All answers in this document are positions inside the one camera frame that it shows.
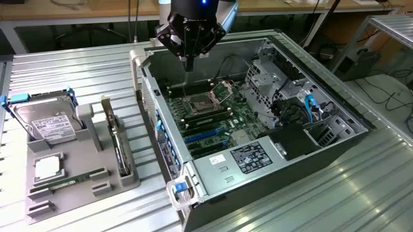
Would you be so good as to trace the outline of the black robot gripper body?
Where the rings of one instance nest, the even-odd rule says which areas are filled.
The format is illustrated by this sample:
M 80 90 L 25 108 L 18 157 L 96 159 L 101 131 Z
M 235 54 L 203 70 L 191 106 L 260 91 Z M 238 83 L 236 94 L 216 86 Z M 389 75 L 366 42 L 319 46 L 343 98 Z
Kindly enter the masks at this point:
M 195 38 L 197 26 L 217 23 L 216 0 L 172 0 L 171 13 L 168 15 L 168 24 L 184 41 L 185 48 L 191 48 L 189 40 Z

